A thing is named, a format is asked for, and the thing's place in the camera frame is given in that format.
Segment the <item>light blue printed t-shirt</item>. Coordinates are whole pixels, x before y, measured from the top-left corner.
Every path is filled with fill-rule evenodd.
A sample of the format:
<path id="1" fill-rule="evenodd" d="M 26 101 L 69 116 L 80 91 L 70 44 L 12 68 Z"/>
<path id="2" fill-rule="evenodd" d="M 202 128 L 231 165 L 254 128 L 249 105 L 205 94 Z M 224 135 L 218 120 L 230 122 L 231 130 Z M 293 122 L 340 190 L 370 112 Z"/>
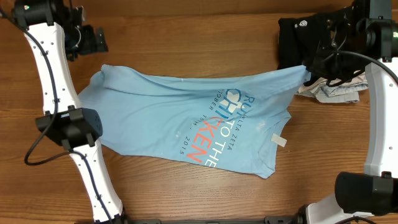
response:
<path id="1" fill-rule="evenodd" d="M 145 75 L 103 65 L 79 94 L 98 112 L 101 142 L 149 156 L 270 177 L 287 110 L 309 78 L 296 66 L 233 78 Z"/>

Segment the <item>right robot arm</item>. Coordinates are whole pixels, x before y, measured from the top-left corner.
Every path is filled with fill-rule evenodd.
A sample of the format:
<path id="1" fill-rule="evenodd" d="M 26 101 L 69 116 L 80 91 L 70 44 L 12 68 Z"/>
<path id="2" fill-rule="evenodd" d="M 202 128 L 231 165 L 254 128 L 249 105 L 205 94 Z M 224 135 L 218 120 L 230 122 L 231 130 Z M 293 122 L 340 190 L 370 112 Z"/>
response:
<path id="1" fill-rule="evenodd" d="M 307 70 L 342 84 L 368 81 L 370 139 L 363 173 L 340 172 L 335 191 L 304 206 L 297 223 L 351 223 L 397 213 L 397 23 L 391 1 L 354 1 L 351 14 L 331 21 L 330 45 L 319 45 Z"/>

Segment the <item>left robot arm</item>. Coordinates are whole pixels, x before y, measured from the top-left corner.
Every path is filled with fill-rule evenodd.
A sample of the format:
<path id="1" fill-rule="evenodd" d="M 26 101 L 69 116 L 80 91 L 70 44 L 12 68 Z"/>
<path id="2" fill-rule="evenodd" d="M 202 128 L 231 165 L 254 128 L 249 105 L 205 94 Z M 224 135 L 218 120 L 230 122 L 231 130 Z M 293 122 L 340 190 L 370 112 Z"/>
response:
<path id="1" fill-rule="evenodd" d="M 84 23 L 83 7 L 60 0 L 16 1 L 10 21 L 31 47 L 44 102 L 44 114 L 35 120 L 40 135 L 25 155 L 25 164 L 70 156 L 88 193 L 92 222 L 128 223 L 104 162 L 100 116 L 82 105 L 68 66 L 80 55 L 108 51 L 103 29 Z"/>

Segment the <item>black folded garment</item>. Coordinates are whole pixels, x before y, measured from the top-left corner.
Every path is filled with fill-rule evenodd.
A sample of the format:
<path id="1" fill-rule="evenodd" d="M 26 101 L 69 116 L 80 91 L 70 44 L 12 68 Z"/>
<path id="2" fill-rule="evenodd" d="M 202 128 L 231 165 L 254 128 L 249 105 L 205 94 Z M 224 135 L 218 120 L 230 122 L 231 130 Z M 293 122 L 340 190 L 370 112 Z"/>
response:
<path id="1" fill-rule="evenodd" d="M 336 11 L 279 19 L 278 68 L 312 64 L 318 49 L 332 45 L 331 33 L 349 15 L 346 11 Z"/>

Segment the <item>beige folded garment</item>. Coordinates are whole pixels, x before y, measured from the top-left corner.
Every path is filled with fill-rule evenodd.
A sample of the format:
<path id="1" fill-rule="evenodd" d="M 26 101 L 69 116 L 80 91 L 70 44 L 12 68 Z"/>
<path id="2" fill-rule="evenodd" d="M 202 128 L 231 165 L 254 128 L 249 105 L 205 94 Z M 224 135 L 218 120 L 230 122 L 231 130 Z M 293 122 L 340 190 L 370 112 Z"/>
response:
<path id="1" fill-rule="evenodd" d="M 318 93 L 324 93 L 327 97 L 341 96 L 349 93 L 362 91 L 368 88 L 368 82 L 365 74 L 353 78 L 351 81 L 345 82 L 341 85 L 330 87 L 326 84 L 326 79 L 320 78 L 310 86 L 301 86 L 298 90 L 299 94 L 309 93 L 316 96 Z"/>

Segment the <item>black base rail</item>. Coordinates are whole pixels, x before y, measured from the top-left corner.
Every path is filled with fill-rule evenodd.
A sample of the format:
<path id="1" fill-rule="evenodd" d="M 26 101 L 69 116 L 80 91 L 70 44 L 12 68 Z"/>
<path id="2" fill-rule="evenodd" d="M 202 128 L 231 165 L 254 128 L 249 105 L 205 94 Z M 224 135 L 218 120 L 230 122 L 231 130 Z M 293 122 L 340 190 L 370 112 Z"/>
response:
<path id="1" fill-rule="evenodd" d="M 76 224 L 305 224 L 303 215 L 294 216 L 268 216 L 261 219 L 221 219 L 221 220 L 172 220 L 159 219 L 132 220 L 129 217 L 118 217 L 112 221 L 78 221 Z"/>

